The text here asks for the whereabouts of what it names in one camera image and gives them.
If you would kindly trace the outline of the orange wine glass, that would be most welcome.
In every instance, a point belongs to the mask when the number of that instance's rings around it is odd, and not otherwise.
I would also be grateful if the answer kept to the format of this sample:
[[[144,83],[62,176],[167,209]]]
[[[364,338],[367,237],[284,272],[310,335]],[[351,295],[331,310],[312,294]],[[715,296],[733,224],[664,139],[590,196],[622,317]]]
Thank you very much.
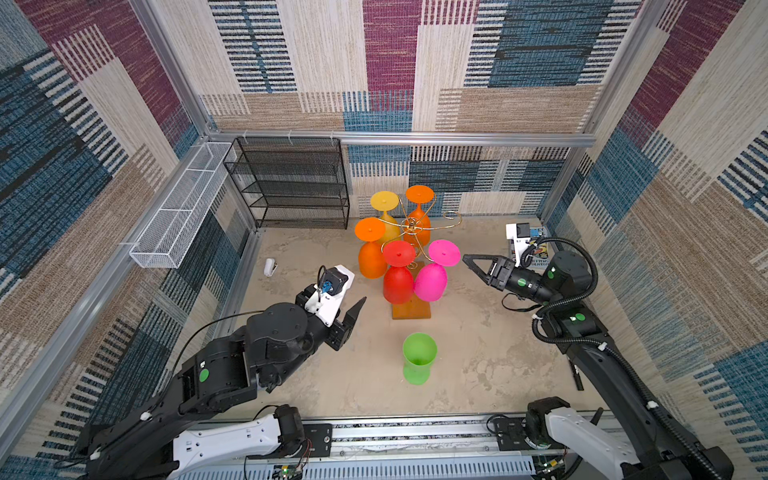
[[[368,279],[382,277],[388,268],[380,244],[386,232],[385,224],[375,217],[365,218],[357,223],[354,232],[363,242],[358,254],[361,274]]]
[[[426,246],[430,242],[432,225],[425,207],[429,207],[435,193],[428,186],[414,185],[407,189],[406,198],[416,208],[407,216],[408,228],[404,238],[414,247]]]

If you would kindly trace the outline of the small white cup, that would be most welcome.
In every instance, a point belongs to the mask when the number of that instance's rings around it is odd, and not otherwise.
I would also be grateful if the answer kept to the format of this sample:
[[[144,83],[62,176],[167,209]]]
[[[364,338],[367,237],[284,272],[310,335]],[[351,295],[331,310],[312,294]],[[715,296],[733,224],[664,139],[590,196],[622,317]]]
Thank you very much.
[[[275,258],[267,258],[264,263],[263,274],[270,278],[277,270],[277,262]]]

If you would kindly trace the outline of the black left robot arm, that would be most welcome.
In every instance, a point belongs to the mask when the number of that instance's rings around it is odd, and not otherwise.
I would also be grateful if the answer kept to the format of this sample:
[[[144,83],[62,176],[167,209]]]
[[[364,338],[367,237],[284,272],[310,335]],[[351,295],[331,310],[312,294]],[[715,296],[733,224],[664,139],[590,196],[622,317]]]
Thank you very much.
[[[306,442],[295,407],[241,426],[199,430],[197,424],[281,386],[322,345],[340,350],[365,304],[325,324],[306,310],[308,297],[250,316],[227,337],[193,354],[166,389],[113,425],[89,426],[76,444],[87,479],[177,479],[207,464],[238,456],[278,457]]]

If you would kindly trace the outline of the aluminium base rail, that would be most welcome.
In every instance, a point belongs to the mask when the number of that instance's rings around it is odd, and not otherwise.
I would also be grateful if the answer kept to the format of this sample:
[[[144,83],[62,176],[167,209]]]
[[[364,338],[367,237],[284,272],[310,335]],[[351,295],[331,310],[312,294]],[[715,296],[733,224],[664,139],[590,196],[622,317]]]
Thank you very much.
[[[520,415],[335,419],[308,422],[310,456],[226,453],[183,479],[624,479],[640,459],[611,412],[557,408],[535,445]]]

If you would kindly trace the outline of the orange front wine glass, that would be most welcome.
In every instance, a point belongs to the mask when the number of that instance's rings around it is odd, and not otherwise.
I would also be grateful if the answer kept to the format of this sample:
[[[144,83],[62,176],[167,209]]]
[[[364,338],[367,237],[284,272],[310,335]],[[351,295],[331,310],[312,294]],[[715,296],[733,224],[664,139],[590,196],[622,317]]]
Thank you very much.
[[[386,232],[385,224],[375,217],[365,218],[357,223],[354,232],[363,242],[358,254],[361,274],[368,279],[382,277],[388,268],[380,244]]]

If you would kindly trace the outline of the black mesh shelf unit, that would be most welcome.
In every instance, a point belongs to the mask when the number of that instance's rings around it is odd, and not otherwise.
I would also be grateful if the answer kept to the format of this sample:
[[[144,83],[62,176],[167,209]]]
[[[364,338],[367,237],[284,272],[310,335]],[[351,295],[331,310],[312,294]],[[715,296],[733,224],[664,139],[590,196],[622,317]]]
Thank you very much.
[[[337,139],[238,137],[224,166],[258,228],[348,227],[349,188]]]

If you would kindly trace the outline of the black marker pen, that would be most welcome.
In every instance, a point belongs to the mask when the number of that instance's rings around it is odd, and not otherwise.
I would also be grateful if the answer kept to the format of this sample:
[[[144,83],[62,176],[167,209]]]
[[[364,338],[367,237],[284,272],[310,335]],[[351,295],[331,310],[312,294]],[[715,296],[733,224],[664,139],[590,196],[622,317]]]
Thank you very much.
[[[571,370],[572,378],[574,380],[576,389],[579,392],[583,392],[585,390],[585,387],[584,387],[584,384],[583,384],[583,380],[582,380],[582,376],[581,376],[581,372],[580,372],[579,368],[571,360],[568,361],[568,364],[569,364],[569,367],[570,367],[570,370]]]

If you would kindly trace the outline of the colourful story book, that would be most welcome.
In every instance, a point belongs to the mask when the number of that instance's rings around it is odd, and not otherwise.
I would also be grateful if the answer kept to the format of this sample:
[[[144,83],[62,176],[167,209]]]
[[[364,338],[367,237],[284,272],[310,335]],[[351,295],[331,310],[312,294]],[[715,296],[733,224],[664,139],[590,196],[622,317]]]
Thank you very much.
[[[547,244],[541,244],[538,245],[536,243],[537,239],[540,237],[546,237],[548,235],[547,229],[545,227],[532,227],[530,229],[530,239],[527,241],[529,245],[535,244],[536,248],[533,250],[532,257],[537,260],[548,260],[550,257],[548,245]]]

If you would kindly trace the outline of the yellow plastic wine glass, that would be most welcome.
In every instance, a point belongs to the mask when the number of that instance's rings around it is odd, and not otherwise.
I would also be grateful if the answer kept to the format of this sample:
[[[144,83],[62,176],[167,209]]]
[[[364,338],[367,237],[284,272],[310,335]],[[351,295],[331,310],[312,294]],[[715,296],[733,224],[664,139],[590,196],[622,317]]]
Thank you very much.
[[[370,199],[371,207],[380,213],[380,221],[384,224],[385,231],[378,243],[384,246],[386,243],[401,237],[402,230],[391,215],[391,211],[400,206],[397,194],[391,191],[379,191]]]

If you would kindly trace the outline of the pink plastic wine glass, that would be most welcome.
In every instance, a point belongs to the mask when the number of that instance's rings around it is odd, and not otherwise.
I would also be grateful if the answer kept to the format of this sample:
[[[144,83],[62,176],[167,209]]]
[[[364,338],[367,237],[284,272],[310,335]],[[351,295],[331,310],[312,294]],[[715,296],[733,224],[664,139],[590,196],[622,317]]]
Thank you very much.
[[[442,298],[448,284],[446,268],[455,266],[461,260],[461,252],[456,244],[449,240],[436,240],[428,247],[430,263],[418,273],[415,295],[425,302],[435,302]]]

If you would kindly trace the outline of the orange back wine glass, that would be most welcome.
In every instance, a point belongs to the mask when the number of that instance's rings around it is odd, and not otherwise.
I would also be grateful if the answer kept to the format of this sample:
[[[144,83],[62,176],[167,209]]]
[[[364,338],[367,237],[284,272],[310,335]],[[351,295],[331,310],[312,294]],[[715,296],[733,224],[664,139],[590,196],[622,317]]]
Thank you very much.
[[[404,238],[414,247],[426,246],[430,242],[432,225],[425,207],[429,207],[435,193],[428,186],[414,185],[407,189],[406,198],[416,208],[407,216],[408,228]]]

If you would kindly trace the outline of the red plastic wine glass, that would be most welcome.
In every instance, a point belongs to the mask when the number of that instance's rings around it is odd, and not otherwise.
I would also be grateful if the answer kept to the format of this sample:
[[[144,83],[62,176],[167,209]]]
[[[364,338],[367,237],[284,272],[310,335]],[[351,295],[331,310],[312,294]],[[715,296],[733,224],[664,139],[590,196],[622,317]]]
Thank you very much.
[[[384,246],[383,256],[389,268],[384,275],[383,295],[390,304],[404,304],[411,299],[414,277],[408,266],[415,255],[413,246],[406,241],[396,240]]]

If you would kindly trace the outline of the green plastic wine glass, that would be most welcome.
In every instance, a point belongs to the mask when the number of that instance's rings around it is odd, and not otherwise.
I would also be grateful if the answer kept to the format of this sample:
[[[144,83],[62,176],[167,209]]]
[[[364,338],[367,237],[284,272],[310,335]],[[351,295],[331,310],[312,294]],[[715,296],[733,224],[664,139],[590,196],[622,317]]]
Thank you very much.
[[[438,356],[436,341],[428,334],[417,332],[403,343],[403,375],[412,385],[423,385],[431,375],[431,367]]]

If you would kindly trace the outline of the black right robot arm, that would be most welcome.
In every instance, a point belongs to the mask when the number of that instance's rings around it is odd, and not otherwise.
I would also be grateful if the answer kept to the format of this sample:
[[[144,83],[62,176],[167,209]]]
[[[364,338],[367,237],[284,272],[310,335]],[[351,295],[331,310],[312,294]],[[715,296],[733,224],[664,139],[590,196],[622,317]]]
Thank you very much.
[[[556,346],[586,375],[629,441],[616,441],[562,399],[550,397],[528,407],[529,442],[559,443],[609,479],[732,478],[734,465],[727,454],[719,447],[705,447],[673,417],[587,307],[585,301],[599,281],[589,252],[562,239],[565,250],[555,254],[544,273],[529,269],[529,257],[547,241],[536,239],[519,261],[487,254],[466,254],[462,261],[485,284],[533,301],[533,335]]]

